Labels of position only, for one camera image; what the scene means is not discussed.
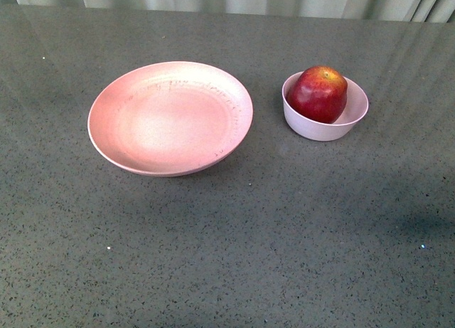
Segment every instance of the apple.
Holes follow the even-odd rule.
[[[291,86],[286,101],[300,115],[317,122],[332,124],[348,101],[348,82],[328,66],[305,70]]]

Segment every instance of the bowl rim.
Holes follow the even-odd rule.
[[[287,107],[295,114],[297,115],[298,117],[300,117],[301,119],[304,119],[304,120],[308,120],[310,122],[313,122],[314,124],[318,124],[318,125],[322,125],[322,126],[326,126],[326,127],[347,127],[349,125],[353,125],[357,122],[359,122],[362,118],[364,118],[364,116],[367,114],[368,112],[368,108],[369,108],[369,101],[368,101],[368,96],[366,95],[365,91],[354,81],[352,81],[351,79],[347,78],[346,76],[343,75],[343,77],[348,81],[348,88],[349,88],[349,85],[353,85],[354,87],[357,87],[361,92],[362,94],[365,96],[365,99],[366,99],[366,108],[365,108],[365,111],[363,111],[362,115],[356,119],[356,120],[353,120],[351,122],[347,122],[347,123],[339,123],[339,124],[329,124],[329,123],[322,123],[322,122],[318,122],[317,120],[312,120],[308,117],[305,117],[303,115],[301,115],[300,113],[298,113],[296,110],[294,110],[292,108],[292,106],[287,102],[287,99],[286,99],[286,96],[284,95],[284,88],[287,86],[287,83],[294,77],[296,76],[300,76],[304,71],[301,71],[301,72],[297,72],[291,76],[289,76],[286,81],[284,81],[283,83],[283,86],[282,86],[282,97],[283,97],[283,101],[286,103]]]

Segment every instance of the shallow bowl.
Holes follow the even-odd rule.
[[[359,85],[345,77],[348,82],[348,102],[343,113],[334,123],[316,122],[300,115],[288,104],[286,95],[302,73],[291,75],[282,87],[284,117],[296,133],[315,141],[333,141],[347,134],[367,114],[367,95]]]
[[[88,116],[97,151],[147,176],[180,176],[226,158],[252,123],[252,101],[229,73],[170,61],[133,70],[108,85]]]

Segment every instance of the pink bowl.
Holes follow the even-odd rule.
[[[184,61],[133,70],[108,85],[88,116],[97,151],[147,176],[190,174],[226,158],[252,122],[245,87],[218,68]]]
[[[348,82],[348,103],[333,124],[316,122],[300,115],[289,106],[286,95],[302,73],[291,75],[282,87],[284,117],[289,126],[301,136],[315,141],[332,141],[347,134],[367,114],[367,95],[356,83],[345,77]]]

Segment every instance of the table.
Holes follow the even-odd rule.
[[[454,24],[5,5],[0,51],[0,325],[455,325]],[[171,60],[243,83],[245,140],[188,176],[110,164],[94,99]],[[332,142],[282,109],[321,64],[370,100]]]

